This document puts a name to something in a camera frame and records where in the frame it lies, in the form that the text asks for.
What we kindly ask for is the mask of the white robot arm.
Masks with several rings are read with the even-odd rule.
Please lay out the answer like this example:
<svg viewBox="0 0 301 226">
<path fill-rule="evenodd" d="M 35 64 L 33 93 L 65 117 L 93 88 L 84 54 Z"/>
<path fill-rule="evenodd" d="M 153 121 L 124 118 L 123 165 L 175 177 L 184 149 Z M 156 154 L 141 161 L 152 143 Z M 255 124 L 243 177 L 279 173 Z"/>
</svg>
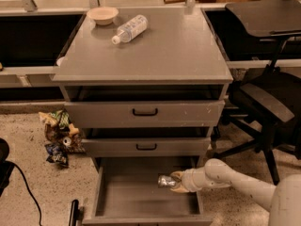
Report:
<svg viewBox="0 0 301 226">
<path fill-rule="evenodd" d="M 178 193 L 231 186 L 269 213 L 268 226 L 301 226 L 301 175 L 289 175 L 276 186 L 247 176 L 213 158 L 197 169 L 174 171 L 171 189 Z"/>
</svg>

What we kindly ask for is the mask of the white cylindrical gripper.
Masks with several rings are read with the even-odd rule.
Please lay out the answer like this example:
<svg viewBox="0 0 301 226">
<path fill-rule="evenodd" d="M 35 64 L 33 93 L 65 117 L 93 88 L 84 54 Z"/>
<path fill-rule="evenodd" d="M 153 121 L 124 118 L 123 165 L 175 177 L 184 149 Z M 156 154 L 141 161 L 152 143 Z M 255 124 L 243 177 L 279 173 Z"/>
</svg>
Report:
<svg viewBox="0 0 301 226">
<path fill-rule="evenodd" d="M 181 184 L 173 186 L 170 190 L 176 193 L 197 192 L 207 185 L 207 178 L 204 168 L 187 169 L 184 172 L 174 171 L 170 176 Z"/>
</svg>

